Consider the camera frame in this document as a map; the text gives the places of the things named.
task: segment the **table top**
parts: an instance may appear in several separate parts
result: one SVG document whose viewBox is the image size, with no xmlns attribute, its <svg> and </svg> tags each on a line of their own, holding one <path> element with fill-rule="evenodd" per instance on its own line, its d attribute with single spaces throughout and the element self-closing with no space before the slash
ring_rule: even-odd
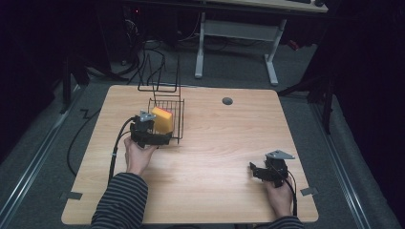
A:
<svg viewBox="0 0 405 229">
<path fill-rule="evenodd" d="M 111 153 L 124 122 L 148 110 L 150 92 L 113 86 L 105 98 L 72 192 L 62 215 L 66 224 L 90 224 L 107 188 Z M 231 105 L 223 98 L 230 97 Z M 143 178 L 149 186 L 144 223 L 249 223 L 275 220 L 263 182 L 249 162 L 265 167 L 265 154 L 282 150 L 297 181 L 298 217 L 316 221 L 308 188 L 277 93 L 272 90 L 181 88 L 183 135 L 179 144 L 157 149 Z M 115 172 L 124 172 L 125 147 L 118 145 Z"/>
<path fill-rule="evenodd" d="M 309 4 L 287 0 L 206 0 L 206 2 L 247 5 L 251 7 L 263 7 L 280 10 L 298 10 L 307 12 L 328 11 L 328 8 L 325 5 L 322 7 L 316 7 L 314 4 L 314 0 L 312 0 Z"/>
</svg>

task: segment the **metal bracket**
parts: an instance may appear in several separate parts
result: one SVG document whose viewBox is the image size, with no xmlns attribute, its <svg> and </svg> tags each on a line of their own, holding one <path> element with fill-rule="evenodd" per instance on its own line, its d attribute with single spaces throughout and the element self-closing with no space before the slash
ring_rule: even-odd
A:
<svg viewBox="0 0 405 229">
<path fill-rule="evenodd" d="M 141 122 L 150 121 L 150 120 L 153 120 L 155 118 L 156 118 L 156 116 L 154 114 L 149 114 L 149 113 L 147 113 L 145 111 L 140 111 L 139 121 L 141 121 Z"/>
<path fill-rule="evenodd" d="M 273 159 L 295 159 L 295 156 L 289 155 L 281 150 L 276 150 L 266 154 L 267 157 Z"/>
</svg>

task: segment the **sponge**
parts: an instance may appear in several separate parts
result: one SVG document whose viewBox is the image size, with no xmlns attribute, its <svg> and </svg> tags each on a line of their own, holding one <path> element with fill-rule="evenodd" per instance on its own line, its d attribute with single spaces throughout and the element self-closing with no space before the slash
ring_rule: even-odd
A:
<svg viewBox="0 0 405 229">
<path fill-rule="evenodd" d="M 173 132 L 173 114 L 162 108 L 154 107 L 152 114 L 156 116 L 155 131 L 161 134 L 167 134 Z"/>
</svg>

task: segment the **striped sleeve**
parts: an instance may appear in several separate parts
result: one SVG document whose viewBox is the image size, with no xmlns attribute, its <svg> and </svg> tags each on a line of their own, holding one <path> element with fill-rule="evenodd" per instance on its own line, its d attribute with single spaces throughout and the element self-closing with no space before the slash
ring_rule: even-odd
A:
<svg viewBox="0 0 405 229">
<path fill-rule="evenodd" d="M 148 186 L 134 174 L 115 175 L 92 218 L 91 228 L 140 228 Z"/>
<path fill-rule="evenodd" d="M 273 221 L 267 229 L 303 229 L 304 224 L 297 217 L 282 217 Z"/>
</svg>

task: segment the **hand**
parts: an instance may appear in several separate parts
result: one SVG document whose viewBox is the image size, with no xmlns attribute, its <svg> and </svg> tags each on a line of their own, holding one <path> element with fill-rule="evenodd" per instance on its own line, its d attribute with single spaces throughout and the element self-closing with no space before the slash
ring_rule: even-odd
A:
<svg viewBox="0 0 405 229">
<path fill-rule="evenodd" d="M 134 142 L 130 136 L 124 139 L 125 158 L 127 162 L 127 173 L 133 173 L 141 176 L 143 171 L 148 167 L 152 154 L 158 149 L 158 146 L 149 146 L 142 149 Z"/>
<path fill-rule="evenodd" d="M 288 177 L 287 180 L 291 183 L 291 177 Z M 273 208 L 276 218 L 291 216 L 292 192 L 286 182 L 284 181 L 283 185 L 278 188 L 274 187 L 274 182 L 264 180 L 264 183 L 270 206 Z"/>
</svg>

